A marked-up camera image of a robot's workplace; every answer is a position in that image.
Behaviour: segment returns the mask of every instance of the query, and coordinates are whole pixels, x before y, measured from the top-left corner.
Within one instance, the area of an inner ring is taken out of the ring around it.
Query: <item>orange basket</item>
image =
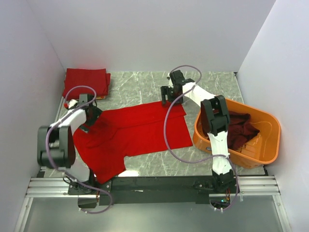
[[[230,99],[226,99],[226,104],[229,111],[250,114],[250,123],[260,130],[257,136],[237,151],[228,150],[232,162],[244,168],[255,168],[275,161],[278,156],[281,131],[278,120],[271,114]],[[200,112],[194,125],[193,143],[198,149],[211,153],[211,143],[202,130]]]

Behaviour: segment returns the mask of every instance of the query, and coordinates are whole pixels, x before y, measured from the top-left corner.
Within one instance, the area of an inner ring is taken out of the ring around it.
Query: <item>white wall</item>
[[[36,162],[37,129],[55,119],[64,69],[24,0],[0,1],[0,231],[13,231]]]
[[[65,68],[238,71],[275,0],[28,0]]]
[[[281,123],[275,174],[294,232],[309,230],[309,1],[277,0],[238,80],[246,104]]]

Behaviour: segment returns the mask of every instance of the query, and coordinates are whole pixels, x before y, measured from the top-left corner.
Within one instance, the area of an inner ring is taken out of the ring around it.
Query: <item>gray marble surface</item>
[[[197,72],[184,72],[185,78],[198,79]],[[102,110],[118,109],[143,103],[161,100],[160,87],[168,85],[168,72],[113,72],[111,73],[109,95],[98,101]],[[199,85],[215,95],[222,94],[226,98],[243,102],[240,89],[233,72],[205,72]],[[183,107],[186,111],[185,121],[191,137],[194,133],[194,122],[199,112],[199,106],[188,98],[184,98]],[[62,107],[61,117],[66,112]],[[209,156],[196,147],[175,149],[174,152],[185,160],[199,160]],[[125,157],[127,170],[137,171],[139,176],[171,176],[171,175],[210,175],[212,161],[197,164],[187,164],[176,160],[168,151],[155,152],[135,157]],[[237,167],[239,175],[265,174],[262,166],[254,169]],[[46,177],[56,177],[59,174],[47,170]]]

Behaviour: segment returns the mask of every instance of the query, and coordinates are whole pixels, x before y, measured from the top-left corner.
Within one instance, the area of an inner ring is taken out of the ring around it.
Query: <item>gray floor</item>
[[[98,206],[95,211],[105,206]],[[76,198],[35,198],[26,232],[282,232],[272,196],[244,197],[223,214],[195,203],[116,204],[86,215]]]
[[[198,79],[197,72],[184,72],[186,78]],[[118,109],[143,103],[161,100],[160,87],[168,85],[168,72],[113,72],[109,95],[98,101],[102,110]],[[233,72],[205,72],[199,85],[210,93],[222,94],[226,98],[243,102],[240,89]],[[194,122],[199,112],[199,106],[188,98],[184,98],[183,107],[187,113],[185,121],[191,137],[194,133]],[[65,114],[61,108],[59,116]],[[175,153],[185,160],[199,160],[209,156],[196,147],[175,149]],[[127,170],[137,171],[139,176],[165,175],[210,175],[212,161],[197,164],[187,164],[176,160],[169,152],[155,152],[135,157],[125,157]],[[239,175],[265,174],[262,166],[254,169],[237,167]],[[47,170],[45,177],[57,177],[59,173]]]

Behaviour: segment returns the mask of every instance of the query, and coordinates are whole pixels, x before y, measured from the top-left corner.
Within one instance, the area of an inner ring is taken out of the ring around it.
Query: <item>folded red cloth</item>
[[[88,133],[76,130],[74,144],[100,183],[126,169],[125,156],[167,150],[163,137],[167,110],[159,101],[103,111]],[[167,138],[172,149],[192,146],[184,115],[181,105],[169,114]]]
[[[246,142],[257,136],[260,130],[250,124],[250,114],[241,114],[229,111],[230,124],[227,133],[227,146],[237,150]]]
[[[65,97],[68,91],[76,86],[89,86],[96,91],[98,97],[107,96],[110,81],[111,74],[106,73],[105,69],[67,69],[62,96]],[[68,100],[78,99],[81,93],[93,94],[88,88],[77,88],[70,93]]]

